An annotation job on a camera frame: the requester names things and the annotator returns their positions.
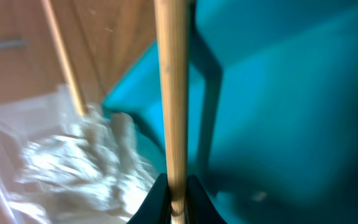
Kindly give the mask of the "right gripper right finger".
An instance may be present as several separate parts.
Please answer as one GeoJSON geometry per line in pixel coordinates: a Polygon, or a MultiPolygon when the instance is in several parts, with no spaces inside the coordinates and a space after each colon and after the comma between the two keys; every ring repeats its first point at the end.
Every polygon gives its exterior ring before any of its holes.
{"type": "Polygon", "coordinates": [[[186,216],[189,224],[226,224],[195,175],[187,178],[186,216]]]}

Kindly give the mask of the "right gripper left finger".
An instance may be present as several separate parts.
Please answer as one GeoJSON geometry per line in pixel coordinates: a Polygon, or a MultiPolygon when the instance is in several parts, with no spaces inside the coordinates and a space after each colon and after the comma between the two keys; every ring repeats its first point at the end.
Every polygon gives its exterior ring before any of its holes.
{"type": "Polygon", "coordinates": [[[160,174],[138,211],[127,224],[170,224],[167,174],[160,174]]]}

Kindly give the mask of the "white tissue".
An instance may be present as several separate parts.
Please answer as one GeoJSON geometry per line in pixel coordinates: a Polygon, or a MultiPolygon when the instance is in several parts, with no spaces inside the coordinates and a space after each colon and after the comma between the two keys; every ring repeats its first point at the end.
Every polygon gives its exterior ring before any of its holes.
{"type": "Polygon", "coordinates": [[[140,208],[157,174],[141,156],[132,117],[105,119],[95,108],[75,134],[30,142],[22,151],[9,206],[36,223],[126,223],[140,208]]]}

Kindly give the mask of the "wooden chopstick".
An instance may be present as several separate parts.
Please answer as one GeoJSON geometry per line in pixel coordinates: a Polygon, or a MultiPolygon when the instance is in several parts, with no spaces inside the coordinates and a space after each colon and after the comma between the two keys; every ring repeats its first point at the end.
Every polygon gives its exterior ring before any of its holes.
{"type": "Polygon", "coordinates": [[[171,220],[185,224],[189,5],[186,0],[155,0],[154,6],[171,220]]]}
{"type": "Polygon", "coordinates": [[[85,116],[88,114],[88,109],[85,105],[85,98],[80,90],[78,79],[74,73],[73,66],[70,62],[67,48],[65,47],[64,39],[58,25],[58,20],[53,10],[52,2],[51,0],[41,0],[41,3],[46,16],[48,27],[50,29],[50,33],[52,35],[52,40],[55,46],[58,61],[65,82],[68,85],[73,105],[79,116],[85,116]]]}

